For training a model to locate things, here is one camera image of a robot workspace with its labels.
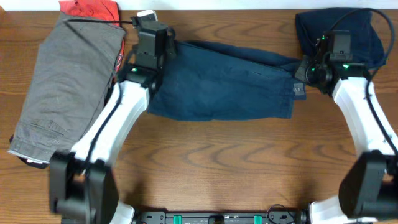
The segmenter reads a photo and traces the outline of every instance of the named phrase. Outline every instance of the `white wall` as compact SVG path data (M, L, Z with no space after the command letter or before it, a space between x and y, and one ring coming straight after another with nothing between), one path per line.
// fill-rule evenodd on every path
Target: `white wall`
M398 0L116 0L121 10L321 9L373 7L398 9ZM0 0L6 11L57 11L57 0Z

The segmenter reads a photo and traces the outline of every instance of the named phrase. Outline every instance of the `red fabric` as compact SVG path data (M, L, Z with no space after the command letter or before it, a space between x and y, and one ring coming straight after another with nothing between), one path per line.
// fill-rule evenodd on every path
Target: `red fabric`
M69 16L92 17L106 21L118 21L118 4L110 0L74 0L59 1L60 11ZM124 40L116 62L116 71L119 70L124 53Z

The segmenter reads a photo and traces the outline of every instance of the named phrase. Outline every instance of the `wood grain surface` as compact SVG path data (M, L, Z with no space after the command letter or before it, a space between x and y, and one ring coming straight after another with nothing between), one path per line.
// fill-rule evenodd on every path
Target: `wood grain surface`
M302 56L294 18L300 11L159 11L179 40L210 40ZM398 11L386 11L398 30ZM129 19L135 11L123 11ZM48 207L48 170L9 155L39 44L58 12L7 12L0 17L0 223L59 223ZM373 24L383 42L385 22ZM126 51L137 42L127 31ZM398 131L397 45L375 79L377 97ZM338 192L356 160L345 119L333 100L308 89L292 119L177 122L144 114L114 169L121 200L168 210L266 210L305 207Z

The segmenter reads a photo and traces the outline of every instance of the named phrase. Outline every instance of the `clothing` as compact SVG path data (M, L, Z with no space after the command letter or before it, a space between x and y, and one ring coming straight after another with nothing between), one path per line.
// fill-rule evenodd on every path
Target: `clothing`
M47 163L56 150L69 152L104 107L124 31L112 24L71 22L92 46L80 39L60 14L40 45L37 61L9 152Z
M303 87L292 78L298 59L211 42L176 47L148 112L179 121L291 118L294 84Z
M111 0L67 0L59 1L59 4L60 11L69 16L90 17L105 21L119 20L118 4ZM115 71L120 69L123 53L124 40L122 41Z
M320 9L299 13L296 15L296 31L301 48L305 55L315 56L315 44L325 31L343 15L351 12L352 8ZM336 30L351 32L351 53L354 62L367 63L369 68L384 65L380 62L384 50L380 38L371 25L372 14L361 11L346 17Z

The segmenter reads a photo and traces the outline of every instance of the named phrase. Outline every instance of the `black cloth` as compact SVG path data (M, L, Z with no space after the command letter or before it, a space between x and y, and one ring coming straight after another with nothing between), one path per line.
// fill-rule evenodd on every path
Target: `black cloth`
M355 9L331 8L297 14L295 18L297 37L304 54L315 56L317 38L321 38L341 16L352 10ZM354 62L367 63L369 68L374 68L384 65L385 62L381 62L384 50L380 38L371 25L371 18L370 12L357 12L341 21L335 30L350 31Z
M211 42L176 42L148 112L182 121L291 118L299 59Z

